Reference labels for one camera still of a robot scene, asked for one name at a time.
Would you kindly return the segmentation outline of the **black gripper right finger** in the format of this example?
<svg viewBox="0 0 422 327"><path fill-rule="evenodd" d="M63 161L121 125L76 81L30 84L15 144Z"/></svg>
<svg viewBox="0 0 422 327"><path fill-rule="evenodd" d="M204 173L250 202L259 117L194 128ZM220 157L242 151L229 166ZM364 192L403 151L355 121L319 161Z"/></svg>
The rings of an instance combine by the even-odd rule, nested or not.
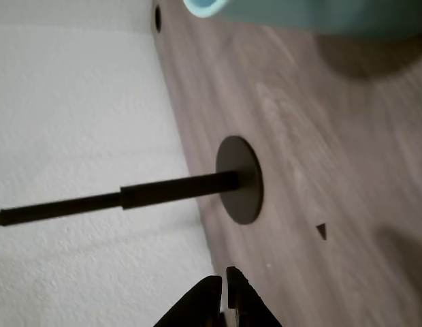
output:
<svg viewBox="0 0 422 327"><path fill-rule="evenodd" d="M229 266L226 276L227 305L236 311L237 326L282 326L240 269Z"/></svg>

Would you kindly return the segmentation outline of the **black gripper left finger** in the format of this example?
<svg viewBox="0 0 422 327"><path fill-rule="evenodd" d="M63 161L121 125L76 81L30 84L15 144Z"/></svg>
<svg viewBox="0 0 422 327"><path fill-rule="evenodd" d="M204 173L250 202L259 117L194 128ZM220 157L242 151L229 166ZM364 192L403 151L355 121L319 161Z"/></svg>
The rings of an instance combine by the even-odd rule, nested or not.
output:
<svg viewBox="0 0 422 327"><path fill-rule="evenodd" d="M220 276L203 278L154 327L220 326L222 285Z"/></svg>

